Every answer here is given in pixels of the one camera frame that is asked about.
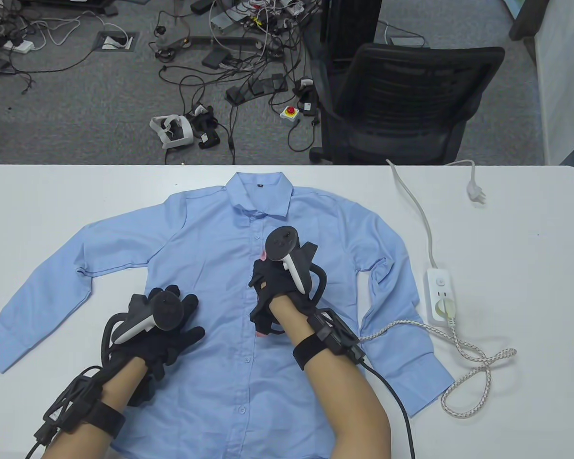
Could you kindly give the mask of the person's left hand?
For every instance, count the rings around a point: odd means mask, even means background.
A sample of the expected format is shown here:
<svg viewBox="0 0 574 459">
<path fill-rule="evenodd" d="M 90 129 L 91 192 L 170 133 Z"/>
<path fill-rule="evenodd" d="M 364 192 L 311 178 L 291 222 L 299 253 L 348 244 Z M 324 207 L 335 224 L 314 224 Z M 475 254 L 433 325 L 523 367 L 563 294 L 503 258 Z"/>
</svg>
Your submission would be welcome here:
<svg viewBox="0 0 574 459">
<path fill-rule="evenodd" d="M 188 294 L 181 298 L 180 295 L 176 285 L 154 288 L 148 295 L 133 294 L 127 312 L 113 315 L 105 326 L 101 344 L 104 367 L 120 370 L 132 358 L 143 359 L 147 367 L 128 406 L 149 402 L 155 395 L 157 383 L 165 377 L 165 368 L 205 335 L 200 326 L 186 330 L 197 311 L 198 297 Z"/>
</svg>

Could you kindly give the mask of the person's right hand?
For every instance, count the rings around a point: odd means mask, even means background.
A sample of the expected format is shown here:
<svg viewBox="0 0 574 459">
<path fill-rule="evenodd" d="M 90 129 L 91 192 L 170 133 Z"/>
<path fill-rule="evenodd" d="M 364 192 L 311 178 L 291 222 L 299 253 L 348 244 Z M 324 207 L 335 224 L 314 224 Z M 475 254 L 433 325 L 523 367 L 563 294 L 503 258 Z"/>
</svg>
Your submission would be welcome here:
<svg viewBox="0 0 574 459">
<path fill-rule="evenodd" d="M 274 328 L 279 322 L 270 311 L 270 304 L 275 297 L 300 293 L 289 271 L 284 269 L 282 262 L 255 260 L 248 286 L 258 295 L 258 302 L 249 315 L 256 333 L 263 336 L 284 334 L 285 331 Z"/>
</svg>

